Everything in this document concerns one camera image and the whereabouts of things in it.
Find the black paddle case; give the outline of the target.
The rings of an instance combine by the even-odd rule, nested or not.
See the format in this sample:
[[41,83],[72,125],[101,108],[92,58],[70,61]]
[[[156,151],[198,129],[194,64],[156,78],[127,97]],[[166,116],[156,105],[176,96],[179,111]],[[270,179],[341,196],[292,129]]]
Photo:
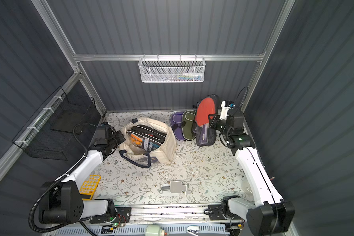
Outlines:
[[196,144],[199,147],[212,146],[215,143],[215,140],[216,140],[216,123],[217,123],[217,120],[218,120],[218,108],[219,108],[218,99],[219,99],[219,97],[216,94],[211,94],[211,95],[208,95],[208,96],[212,96],[214,98],[217,114],[213,118],[212,122],[210,123],[210,127],[207,130],[207,142],[206,143],[202,143],[202,138],[200,137],[201,128],[197,127],[196,121],[194,122],[193,132],[196,134]]

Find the red ping pong paddle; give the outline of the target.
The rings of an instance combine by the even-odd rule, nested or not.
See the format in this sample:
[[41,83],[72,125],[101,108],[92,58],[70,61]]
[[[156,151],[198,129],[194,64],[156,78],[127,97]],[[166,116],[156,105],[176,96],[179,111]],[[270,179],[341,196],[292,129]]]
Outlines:
[[197,107],[195,121],[197,127],[201,128],[202,143],[207,142],[207,130],[216,114],[216,105],[212,96],[204,98]]

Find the beige canvas tote bag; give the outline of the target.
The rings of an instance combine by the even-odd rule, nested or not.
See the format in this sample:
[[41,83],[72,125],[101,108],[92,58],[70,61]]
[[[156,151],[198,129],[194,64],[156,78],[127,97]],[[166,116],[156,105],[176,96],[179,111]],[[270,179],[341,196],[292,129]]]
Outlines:
[[[166,133],[166,140],[162,146],[154,151],[148,152],[140,147],[134,146],[130,137],[127,135],[127,131],[137,125],[146,125],[163,133]],[[122,134],[125,137],[125,142],[120,144],[119,154],[120,156],[130,162],[131,164],[148,169],[154,162],[170,165],[176,153],[177,142],[172,129],[165,123],[150,119],[150,118],[137,118],[121,129]]]

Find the purple paddle case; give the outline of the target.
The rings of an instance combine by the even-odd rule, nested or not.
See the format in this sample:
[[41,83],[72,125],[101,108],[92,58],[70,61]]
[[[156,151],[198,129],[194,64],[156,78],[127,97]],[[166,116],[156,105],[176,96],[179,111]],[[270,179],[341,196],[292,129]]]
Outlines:
[[182,129],[183,114],[184,112],[180,111],[180,112],[175,112],[170,116],[170,125],[174,133],[174,136],[178,141],[181,142],[186,140],[183,136],[183,129]]

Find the olive green paddle case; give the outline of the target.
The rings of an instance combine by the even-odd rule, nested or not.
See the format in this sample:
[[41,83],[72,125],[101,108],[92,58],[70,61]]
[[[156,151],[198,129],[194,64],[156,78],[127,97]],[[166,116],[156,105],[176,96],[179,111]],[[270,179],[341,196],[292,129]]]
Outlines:
[[183,122],[181,124],[183,137],[187,141],[192,141],[195,139],[196,134],[193,132],[193,125],[195,122],[195,110],[186,110],[183,113]]

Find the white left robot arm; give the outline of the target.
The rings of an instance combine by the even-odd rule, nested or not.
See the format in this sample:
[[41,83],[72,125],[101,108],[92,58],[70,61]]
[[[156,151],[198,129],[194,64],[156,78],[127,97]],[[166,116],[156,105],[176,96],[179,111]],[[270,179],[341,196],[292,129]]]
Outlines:
[[32,208],[38,210],[42,224],[72,224],[88,217],[108,212],[108,200],[86,200],[80,193],[84,181],[91,172],[110,155],[112,150],[125,141],[121,131],[108,123],[96,127],[93,140],[84,147],[83,156],[66,173],[53,182],[45,182],[39,200]]

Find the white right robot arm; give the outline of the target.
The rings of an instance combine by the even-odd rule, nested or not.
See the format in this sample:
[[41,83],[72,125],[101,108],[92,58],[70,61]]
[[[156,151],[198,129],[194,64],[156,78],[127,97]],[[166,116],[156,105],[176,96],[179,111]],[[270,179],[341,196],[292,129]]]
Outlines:
[[225,217],[244,219],[255,236],[285,233],[295,215],[295,207],[276,190],[259,158],[252,138],[244,132],[243,113],[226,105],[216,123],[221,143],[229,148],[243,169],[254,202],[240,196],[224,197],[221,211]]

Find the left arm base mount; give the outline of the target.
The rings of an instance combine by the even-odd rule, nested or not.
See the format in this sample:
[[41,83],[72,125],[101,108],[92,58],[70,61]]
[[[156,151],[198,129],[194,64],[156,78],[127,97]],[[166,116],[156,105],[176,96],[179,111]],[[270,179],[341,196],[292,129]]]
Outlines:
[[115,207],[114,212],[107,212],[103,215],[93,216],[90,224],[125,224],[129,223],[131,216],[131,207]]

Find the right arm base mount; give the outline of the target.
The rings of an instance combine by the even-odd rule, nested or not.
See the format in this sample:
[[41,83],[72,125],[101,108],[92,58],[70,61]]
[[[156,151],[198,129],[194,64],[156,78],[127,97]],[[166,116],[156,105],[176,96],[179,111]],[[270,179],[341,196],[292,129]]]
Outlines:
[[241,217],[234,215],[232,213],[226,213],[223,210],[222,205],[208,205],[207,209],[204,210],[204,214],[209,216],[211,221],[218,220],[242,220]]

